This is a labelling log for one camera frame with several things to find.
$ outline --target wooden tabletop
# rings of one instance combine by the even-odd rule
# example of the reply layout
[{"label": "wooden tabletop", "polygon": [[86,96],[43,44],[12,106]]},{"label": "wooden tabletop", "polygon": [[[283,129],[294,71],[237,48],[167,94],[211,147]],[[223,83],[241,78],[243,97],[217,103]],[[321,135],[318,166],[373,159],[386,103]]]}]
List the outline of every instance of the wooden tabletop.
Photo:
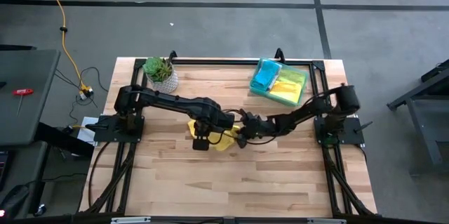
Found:
[{"label": "wooden tabletop", "polygon": [[[115,114],[117,93],[120,87],[130,84],[134,60],[117,58],[105,114]],[[329,88],[347,82],[341,60],[324,62]],[[248,85],[255,66],[176,65],[175,68],[179,86],[174,95],[209,97],[222,109],[243,108],[261,115],[293,110],[250,93]],[[309,80],[302,102],[311,94]],[[248,145],[244,149],[234,145],[224,152],[214,149],[202,152],[192,149],[188,116],[155,107],[146,107],[143,115],[145,129],[135,155],[127,216],[332,216],[323,155],[314,138],[311,119],[298,125],[289,135],[266,145]],[[110,144],[95,168],[93,200],[111,179],[116,148],[117,144]],[[99,149],[95,149],[92,163]],[[362,152],[354,146],[343,145],[342,156],[348,183],[360,200],[376,212]],[[81,210],[88,206],[87,184],[88,181]],[[114,209],[118,205],[121,184],[118,188]],[[343,209],[341,189],[338,186],[336,189]]]}]

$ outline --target concrete floor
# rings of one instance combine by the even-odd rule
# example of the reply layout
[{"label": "concrete floor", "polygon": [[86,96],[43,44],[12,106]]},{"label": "concrete floor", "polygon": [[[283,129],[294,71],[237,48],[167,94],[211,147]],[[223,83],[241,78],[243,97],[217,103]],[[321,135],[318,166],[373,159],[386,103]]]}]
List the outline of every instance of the concrete floor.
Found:
[{"label": "concrete floor", "polygon": [[[105,0],[220,3],[296,3],[314,0]],[[449,0],[321,0],[322,4],[434,6]],[[168,55],[203,57],[272,57],[281,47],[288,58],[324,58],[314,9],[254,8],[126,8],[65,7],[67,47],[78,66],[95,66],[107,86],[118,56]],[[0,5],[0,44],[61,49],[61,17],[55,6]],[[447,11],[324,10],[332,58],[343,59],[350,84],[356,86],[363,121],[368,169],[377,209],[384,216],[449,222],[449,176],[411,178],[410,168],[427,156],[420,147],[406,108],[390,112],[386,103],[418,84],[421,74],[448,59]],[[58,68],[76,75],[68,59]],[[106,93],[94,72],[85,81],[96,90],[98,108],[76,106],[73,115],[98,116]],[[52,126],[71,123],[68,117],[76,89],[55,79],[42,120]],[[87,162],[48,163],[55,170],[87,171]],[[74,212],[72,182],[55,183],[48,196],[48,215]],[[79,191],[83,181],[78,180]]]}]

